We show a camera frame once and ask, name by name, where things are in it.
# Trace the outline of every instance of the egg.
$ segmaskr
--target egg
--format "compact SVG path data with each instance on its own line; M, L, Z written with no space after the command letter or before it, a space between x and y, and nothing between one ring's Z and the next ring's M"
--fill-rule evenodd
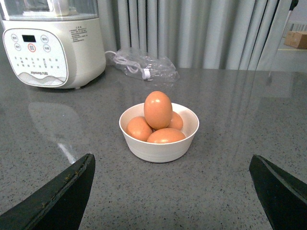
M181 130L183 127L183 120L181 118L181 116L173 111L173 116L171 119L171 122L168 125L168 128L175 128L178 130Z
M125 131L129 136L141 141L146 141L153 133L152 128L147 124L145 117L143 116L132 118L128 122Z
M186 136L175 128L162 128L153 132L147 139L149 143L166 144L185 139Z
M150 93L144 103L144 116L153 129L166 128L173 116L173 107L169 97L161 91Z

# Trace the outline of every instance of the brand logo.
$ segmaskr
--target brand logo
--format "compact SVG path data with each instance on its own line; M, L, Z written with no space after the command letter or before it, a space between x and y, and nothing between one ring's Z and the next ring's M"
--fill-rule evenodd
M48 75L48 72L35 72L35 71L31 71L31 74Z

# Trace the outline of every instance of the speckled countertop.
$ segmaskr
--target speckled countertop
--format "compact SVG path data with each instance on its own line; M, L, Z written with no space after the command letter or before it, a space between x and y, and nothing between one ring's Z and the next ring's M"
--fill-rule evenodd
M81 230L271 229L253 154L307 183L306 74L179 69L180 80L161 84L107 67L79 90L56 90L21 83L3 50L0 61L0 214L86 153L96 171ZM118 126L154 90L200 120L170 163L138 159Z

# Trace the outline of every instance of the digital display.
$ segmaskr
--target digital display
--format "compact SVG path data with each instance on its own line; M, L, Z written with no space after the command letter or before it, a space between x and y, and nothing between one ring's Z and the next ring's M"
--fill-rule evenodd
M24 42L36 42L34 35L23 35Z

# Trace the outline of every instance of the curtain fold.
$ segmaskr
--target curtain fold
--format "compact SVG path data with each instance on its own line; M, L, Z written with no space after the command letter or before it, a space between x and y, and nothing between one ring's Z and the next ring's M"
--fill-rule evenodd
M177 68L269 69L291 0L100 0L106 50L136 47Z

